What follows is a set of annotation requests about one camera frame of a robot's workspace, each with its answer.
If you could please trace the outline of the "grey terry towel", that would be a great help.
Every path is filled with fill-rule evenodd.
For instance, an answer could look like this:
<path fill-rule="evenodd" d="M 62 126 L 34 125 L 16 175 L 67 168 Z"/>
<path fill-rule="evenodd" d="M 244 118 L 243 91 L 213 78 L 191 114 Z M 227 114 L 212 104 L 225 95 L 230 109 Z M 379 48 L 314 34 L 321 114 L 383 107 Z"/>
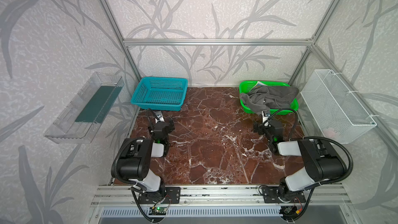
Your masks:
<path fill-rule="evenodd" d="M 241 93 L 240 99 L 243 104 L 253 113 L 260 115 L 263 111 L 270 113 L 271 110 L 280 110 L 292 107 L 299 89 L 287 86 L 257 86 L 247 93 Z"/>

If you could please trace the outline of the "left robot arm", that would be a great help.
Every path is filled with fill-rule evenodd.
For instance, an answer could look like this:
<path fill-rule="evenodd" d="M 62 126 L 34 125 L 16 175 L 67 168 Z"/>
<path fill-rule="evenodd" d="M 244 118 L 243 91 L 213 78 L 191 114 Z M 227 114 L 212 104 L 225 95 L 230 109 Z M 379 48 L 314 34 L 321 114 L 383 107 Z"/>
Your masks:
<path fill-rule="evenodd" d="M 154 127 L 149 127 L 150 138 L 125 139 L 112 164 L 112 177 L 131 185 L 134 193 L 165 197 L 164 180 L 151 171 L 150 163 L 152 158 L 168 155 L 169 134 L 174 130 L 172 119 L 158 121 Z"/>

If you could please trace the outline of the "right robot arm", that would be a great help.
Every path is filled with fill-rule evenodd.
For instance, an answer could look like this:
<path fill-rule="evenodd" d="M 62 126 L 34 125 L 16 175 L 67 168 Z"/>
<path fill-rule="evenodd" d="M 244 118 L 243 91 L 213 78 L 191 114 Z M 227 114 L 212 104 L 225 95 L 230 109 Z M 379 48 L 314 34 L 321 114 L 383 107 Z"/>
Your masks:
<path fill-rule="evenodd" d="M 267 202 L 292 202 L 304 191 L 346 179 L 353 170 L 353 158 L 340 143 L 322 136 L 307 136 L 285 141 L 279 121 L 254 123 L 254 132 L 268 140 L 271 152 L 279 156 L 301 157 L 303 167 L 283 177 L 279 186 L 265 186 L 261 194 Z"/>

